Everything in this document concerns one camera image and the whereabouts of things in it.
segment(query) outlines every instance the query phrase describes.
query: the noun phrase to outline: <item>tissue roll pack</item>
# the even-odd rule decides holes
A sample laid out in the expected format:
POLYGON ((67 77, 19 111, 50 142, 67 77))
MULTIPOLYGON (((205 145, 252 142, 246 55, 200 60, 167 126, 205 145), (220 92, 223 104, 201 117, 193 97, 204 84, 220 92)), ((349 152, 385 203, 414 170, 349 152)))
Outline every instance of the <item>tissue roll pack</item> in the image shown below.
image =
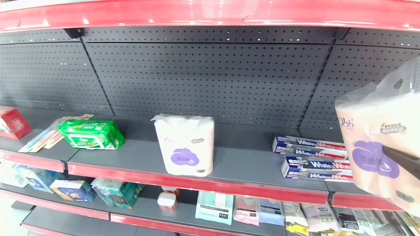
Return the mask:
POLYGON ((361 189, 420 216, 420 58, 378 84, 336 100, 336 112, 361 189))
POLYGON ((212 117, 160 114, 152 121, 169 174, 203 177, 212 172, 212 117))

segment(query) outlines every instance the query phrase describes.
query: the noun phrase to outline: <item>store shelf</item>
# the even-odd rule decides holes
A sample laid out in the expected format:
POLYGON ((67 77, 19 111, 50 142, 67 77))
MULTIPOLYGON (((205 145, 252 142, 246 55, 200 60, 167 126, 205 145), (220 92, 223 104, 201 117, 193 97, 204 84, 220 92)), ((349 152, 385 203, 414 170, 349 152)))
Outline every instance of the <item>store shelf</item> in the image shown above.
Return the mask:
POLYGON ((111 221, 171 230, 179 233, 209 236, 286 236, 282 226, 260 223, 259 227, 232 221, 232 225, 216 223, 195 218, 195 209, 198 192, 182 189, 177 197, 178 208, 175 212, 162 212, 157 203, 162 189, 158 186, 146 186, 140 193, 133 209, 114 207, 111 212, 111 221))
POLYGON ((327 200, 324 182, 283 178, 283 156, 270 151, 275 133, 299 135, 295 129, 217 123, 213 172, 195 178, 166 173, 149 118, 113 120, 125 143, 117 150, 81 149, 67 162, 70 174, 283 201, 324 204, 327 200))
POLYGON ((109 220, 112 207, 107 206, 100 197, 90 202, 66 201, 57 194, 51 194, 33 189, 27 185, 19 188, 7 184, 0 184, 0 194, 6 195, 20 202, 53 210, 109 220))
POLYGON ((375 210, 401 211, 389 201, 359 189, 354 183, 326 182, 328 189, 334 192, 333 207, 348 207, 375 210))
POLYGON ((306 25, 418 31, 419 10, 419 3, 400 0, 107 0, 4 11, 0 13, 0 31, 156 25, 306 25))
MULTIPOLYGON (((21 139, 10 139, 0 137, 0 159, 10 160, 17 163, 64 172, 64 163, 69 160, 78 149, 71 147, 66 141, 62 140, 51 149, 41 149, 38 152, 20 153, 17 152, 28 141, 40 134, 57 118, 63 116, 83 115, 80 112, 57 111, 37 108, 19 108, 19 112, 32 127, 32 132, 21 139)), ((111 119, 110 115, 95 115, 95 119, 111 119)))
MULTIPOLYGON (((22 221, 21 226, 26 230, 48 236, 134 236, 138 229, 143 229, 43 207, 36 207, 22 221)), ((150 235, 164 234, 154 232, 150 235)))

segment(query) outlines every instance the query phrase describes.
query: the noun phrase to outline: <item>purple logo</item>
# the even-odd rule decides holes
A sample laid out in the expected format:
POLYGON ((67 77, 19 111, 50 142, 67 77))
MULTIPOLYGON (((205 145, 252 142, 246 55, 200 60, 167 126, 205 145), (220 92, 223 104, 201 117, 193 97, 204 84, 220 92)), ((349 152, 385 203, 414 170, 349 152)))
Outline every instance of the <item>purple logo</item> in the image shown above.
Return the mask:
POLYGON ((383 153, 382 146, 379 142, 357 141, 352 153, 353 160, 365 171, 396 178, 399 175, 398 164, 383 153))
POLYGON ((200 162, 197 155, 192 153, 188 148, 178 148, 173 151, 171 161, 177 165, 198 165, 200 162))

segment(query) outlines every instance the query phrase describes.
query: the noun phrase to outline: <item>pegboard back panel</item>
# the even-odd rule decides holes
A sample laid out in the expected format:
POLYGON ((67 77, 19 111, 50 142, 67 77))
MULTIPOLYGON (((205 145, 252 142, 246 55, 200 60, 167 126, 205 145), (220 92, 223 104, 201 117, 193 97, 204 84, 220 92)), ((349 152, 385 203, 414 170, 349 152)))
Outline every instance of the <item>pegboard back panel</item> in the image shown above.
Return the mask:
MULTIPOLYGON (((338 97, 371 82, 378 84, 386 74, 418 56, 420 51, 413 49, 334 45, 304 118, 336 121, 338 97)), ((339 130, 338 124, 332 128, 339 130)))
POLYGON ((64 29, 43 29, 0 34, 0 45, 39 42, 80 42, 80 39, 70 38, 64 29))
POLYGON ((333 27, 154 26, 85 29, 85 42, 330 44, 333 27))
POLYGON ((0 99, 111 108, 81 43, 0 46, 0 99))
POLYGON ((351 28, 345 38, 337 40, 335 44, 420 49, 420 34, 396 30, 351 28))
POLYGON ((298 120, 328 45, 93 43, 87 50, 115 108, 298 120))

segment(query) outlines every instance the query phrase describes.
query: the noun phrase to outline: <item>white tissue package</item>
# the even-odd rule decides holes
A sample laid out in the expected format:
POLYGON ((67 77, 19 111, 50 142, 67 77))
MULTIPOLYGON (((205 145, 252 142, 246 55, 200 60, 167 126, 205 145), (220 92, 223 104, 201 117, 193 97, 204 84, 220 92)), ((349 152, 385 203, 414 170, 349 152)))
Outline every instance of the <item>white tissue package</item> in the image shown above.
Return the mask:
POLYGON ((169 174, 203 177, 213 171, 212 117, 160 114, 152 121, 169 174))

